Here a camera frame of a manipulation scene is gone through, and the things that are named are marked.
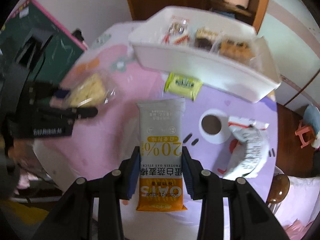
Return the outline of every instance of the white sticker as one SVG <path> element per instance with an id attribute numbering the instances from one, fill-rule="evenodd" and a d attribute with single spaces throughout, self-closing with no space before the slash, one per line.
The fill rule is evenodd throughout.
<path id="1" fill-rule="evenodd" d="M 20 12 L 19 17 L 20 17 L 20 19 L 21 19 L 21 18 L 27 16 L 28 14 L 29 14 L 29 7 L 24 8 L 24 9 Z"/>

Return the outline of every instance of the pink table surface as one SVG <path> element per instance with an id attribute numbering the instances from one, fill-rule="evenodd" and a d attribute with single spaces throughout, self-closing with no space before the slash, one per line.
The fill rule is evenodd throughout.
<path id="1" fill-rule="evenodd" d="M 68 87 L 85 68 L 93 72 L 103 69 L 110 72 L 120 91 L 118 97 L 107 105 L 105 113 L 92 120 L 77 121 L 72 137 L 44 141 L 47 147 L 61 152 L 72 169 L 88 180 L 103 177 L 116 169 L 123 159 L 130 157 L 133 147 L 139 145 L 137 101 L 175 97 L 162 92 L 167 74 L 145 70 L 134 59 L 128 34 L 139 24 L 116 24 L 106 30 L 94 44 L 95 49 L 89 49 L 81 56 L 61 84 Z M 225 172 L 235 144 L 227 125 L 230 115 L 268 122 L 270 147 L 276 152 L 277 110 L 275 99 L 271 98 L 265 97 L 251 104 L 203 86 L 196 101 L 186 100 L 182 120 L 183 138 L 192 133 L 191 139 L 185 143 L 191 156 L 219 176 Z M 217 135 L 208 135 L 202 129 L 201 120 L 208 114 L 215 114 L 221 121 L 222 128 Z M 199 141 L 192 146 L 191 142 L 196 138 Z M 275 162 L 276 156 L 269 157 L 258 176 L 248 179 L 264 201 Z M 130 204 L 121 206 L 125 236 L 131 240 L 194 239 L 196 236 L 201 201 L 192 201 L 185 188 L 184 204 L 188 211 L 136 212 L 137 201 L 136 191 Z"/>

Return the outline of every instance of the pink stool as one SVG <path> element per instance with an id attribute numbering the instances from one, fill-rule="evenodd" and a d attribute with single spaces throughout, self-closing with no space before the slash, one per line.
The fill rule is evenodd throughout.
<path id="1" fill-rule="evenodd" d="M 306 137 L 307 137 L 307 142 L 304 141 L 304 138 L 303 138 L 303 134 L 304 133 L 308 133 L 308 132 L 311 132 L 312 133 L 312 136 L 313 138 L 311 138 L 311 134 L 306 134 Z M 301 149 L 305 146 L 307 146 L 308 144 L 312 143 L 316 136 L 315 136 L 315 132 L 313 131 L 313 128 L 312 126 L 310 125 L 306 125 L 306 126 L 303 126 L 302 127 L 302 120 L 300 120 L 300 123 L 299 123 L 299 127 L 298 127 L 298 130 L 295 131 L 295 134 L 298 135 L 300 137 L 300 141 L 302 143 L 301 145 Z"/>

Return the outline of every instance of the wooden floor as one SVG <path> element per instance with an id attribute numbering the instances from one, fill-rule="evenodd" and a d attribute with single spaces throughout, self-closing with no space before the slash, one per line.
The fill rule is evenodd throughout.
<path id="1" fill-rule="evenodd" d="M 301 142 L 294 134 L 299 121 L 297 113 L 278 104 L 278 155 L 276 165 L 288 176 L 310 177 L 314 149 L 308 145 L 301 149 Z"/>

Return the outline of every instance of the snack in tray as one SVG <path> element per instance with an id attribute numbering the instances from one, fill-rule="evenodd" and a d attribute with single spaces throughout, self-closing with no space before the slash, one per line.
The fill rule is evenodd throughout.
<path id="1" fill-rule="evenodd" d="M 205 27 L 198 29 L 196 32 L 195 47 L 210 51 L 217 36 L 217 33 L 212 32 Z"/>
<path id="2" fill-rule="evenodd" d="M 91 107 L 105 103 L 108 92 L 98 73 L 73 89 L 68 96 L 69 107 Z"/>
<path id="3" fill-rule="evenodd" d="M 266 129 L 269 124 L 230 116 L 228 125 L 241 144 L 233 150 L 227 171 L 222 177 L 229 180 L 257 177 L 268 159 L 269 141 Z"/>
<path id="4" fill-rule="evenodd" d="M 171 23 L 168 32 L 165 34 L 162 43 L 173 45 L 187 45 L 190 36 L 188 34 L 188 20 L 181 17 L 172 17 L 174 21 Z"/>
<path id="5" fill-rule="evenodd" d="M 185 99 L 137 103 L 140 110 L 139 211 L 182 211 L 181 117 Z"/>
<path id="6" fill-rule="evenodd" d="M 254 57 L 247 42 L 236 42 L 231 39 L 224 39 L 221 42 L 219 54 L 245 65 L 249 65 L 250 60 Z"/>
<path id="7" fill-rule="evenodd" d="M 164 86 L 164 92 L 171 92 L 188 97 L 194 101 L 202 84 L 203 83 L 198 79 L 170 73 Z"/>

